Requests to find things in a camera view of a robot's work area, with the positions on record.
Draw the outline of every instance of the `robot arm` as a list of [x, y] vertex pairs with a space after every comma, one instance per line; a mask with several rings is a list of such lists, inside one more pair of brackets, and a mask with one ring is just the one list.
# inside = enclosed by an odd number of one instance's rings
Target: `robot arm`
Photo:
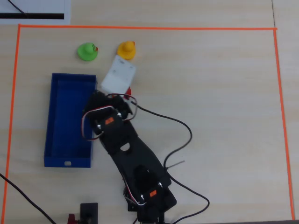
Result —
[[[111, 106], [105, 110], [95, 110]], [[138, 220], [155, 223], [177, 201], [168, 189], [171, 180], [159, 159], [138, 137], [131, 122], [132, 114], [122, 97], [109, 98], [96, 91], [89, 99], [84, 114], [115, 162], [126, 185], [124, 194], [129, 211], [137, 211]], [[126, 151], [122, 146], [129, 144]]]

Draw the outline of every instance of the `blue plastic box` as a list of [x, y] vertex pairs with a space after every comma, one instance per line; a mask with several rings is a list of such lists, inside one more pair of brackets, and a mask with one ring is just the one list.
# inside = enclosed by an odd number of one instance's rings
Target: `blue plastic box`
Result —
[[[45, 167], [91, 167], [93, 145], [81, 136], [81, 119], [96, 88], [95, 75], [52, 74]], [[85, 136], [92, 138], [87, 119], [84, 129]]]

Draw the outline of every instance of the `table surface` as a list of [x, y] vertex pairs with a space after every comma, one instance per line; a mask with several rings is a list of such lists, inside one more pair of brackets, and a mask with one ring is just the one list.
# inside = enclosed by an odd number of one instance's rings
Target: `table surface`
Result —
[[[72, 1], [72, 25], [157, 27], [274, 27], [277, 30], [293, 198], [299, 206], [296, 171], [299, 93], [297, 48], [299, 2], [274, 0]], [[0, 172], [7, 167], [17, 26], [0, 29]], [[121, 176], [99, 142], [91, 169], [45, 168], [43, 149], [52, 72], [107, 73], [117, 45], [134, 40], [137, 66], [132, 92], [147, 109], [190, 125], [194, 138], [169, 164], [170, 173], [207, 196], [210, 208], [182, 223], [291, 220], [285, 139], [272, 30], [127, 30], [22, 28], [14, 96], [9, 179], [57, 223], [79, 204], [99, 203], [99, 223], [132, 223], [122, 197]], [[98, 58], [86, 63], [76, 47], [91, 41]], [[139, 111], [133, 120], [141, 139], [160, 161], [182, 145], [188, 132], [175, 122]], [[170, 187], [178, 204], [166, 220], [202, 209], [206, 202]], [[12, 187], [6, 224], [48, 223]]]

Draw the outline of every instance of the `black base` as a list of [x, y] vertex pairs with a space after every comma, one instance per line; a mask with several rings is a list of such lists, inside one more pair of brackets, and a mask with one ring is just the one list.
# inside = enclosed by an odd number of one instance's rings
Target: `black base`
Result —
[[98, 203], [80, 204], [80, 221], [87, 224], [98, 224]]

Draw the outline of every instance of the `orange tape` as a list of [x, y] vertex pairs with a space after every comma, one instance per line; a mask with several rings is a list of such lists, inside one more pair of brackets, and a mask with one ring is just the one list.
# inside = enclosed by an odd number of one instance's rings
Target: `orange tape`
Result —
[[24, 28], [98, 28], [98, 29], [150, 29], [150, 30], [276, 30], [277, 28], [234, 27], [125, 27], [125, 26], [75, 26], [75, 25], [21, 25]]
[[287, 167], [287, 173], [288, 173], [290, 207], [291, 207], [292, 220], [295, 220], [293, 190], [292, 190], [292, 176], [291, 176], [288, 137], [287, 137], [287, 132], [286, 132], [286, 124], [285, 124], [285, 107], [284, 107], [284, 97], [283, 97], [282, 87], [281, 87], [281, 76], [280, 76], [280, 66], [279, 66], [276, 30], [273, 30], [273, 37], [274, 37], [274, 47], [275, 47], [275, 56], [276, 56], [276, 68], [277, 68], [277, 76], [278, 76], [278, 86], [279, 86], [280, 106], [281, 106], [281, 114], [282, 114], [282, 124], [283, 124], [283, 127], [284, 127], [284, 135], [285, 135], [285, 156], [286, 156], [286, 167]]
[[[9, 131], [8, 131], [6, 170], [5, 170], [5, 177], [6, 178], [8, 178], [8, 172], [9, 172], [11, 136], [12, 136], [12, 132], [13, 132], [14, 92], [15, 92], [15, 81], [16, 81], [16, 76], [17, 76], [17, 64], [18, 64], [18, 55], [19, 55], [20, 31], [21, 31], [21, 26], [20, 26], [20, 24], [18, 24], [17, 43], [16, 43], [16, 46], [15, 46], [15, 55], [14, 55], [13, 88], [12, 88], [12, 93], [11, 93], [11, 104], [10, 104], [10, 118], [9, 118]], [[2, 203], [1, 224], [4, 224], [6, 197], [7, 197], [7, 182], [5, 181], [4, 182], [3, 203]]]
[[[15, 83], [16, 83], [16, 74], [17, 74], [21, 28], [102, 28], [102, 29], [144, 29], [144, 30], [273, 30], [276, 66], [277, 66], [277, 73], [278, 73], [280, 105], [281, 105], [281, 113], [282, 113], [283, 128], [284, 128], [284, 138], [285, 138], [285, 155], [286, 155], [286, 164], [287, 164], [290, 207], [291, 207], [292, 220], [295, 220], [293, 193], [292, 193], [291, 166], [290, 166], [290, 158], [289, 158], [289, 148], [288, 148], [286, 124], [285, 124], [285, 109], [284, 109], [283, 93], [282, 93], [282, 87], [281, 87], [281, 76], [280, 76], [278, 47], [277, 47], [277, 38], [276, 38], [277, 28], [211, 28], [211, 27], [207, 27], [207, 28], [196, 28], [196, 27], [188, 28], [188, 27], [186, 27], [185, 28], [185, 27], [125, 27], [125, 26], [73, 26], [73, 25], [46, 26], [46, 25], [21, 25], [21, 24], [18, 24], [18, 32], [17, 32], [17, 40], [16, 40], [16, 48], [15, 48], [15, 56], [14, 56], [14, 76], [13, 76], [13, 86], [12, 86], [12, 98], [11, 98], [11, 106], [10, 106], [7, 161], [6, 161], [6, 171], [5, 171], [6, 178], [8, 178], [8, 173], [9, 173], [9, 161], [10, 161], [11, 139], [12, 139], [12, 130], [13, 130], [13, 116], [14, 116], [14, 95], [15, 95]], [[6, 198], [7, 198], [7, 182], [4, 182], [1, 224], [4, 224]]]

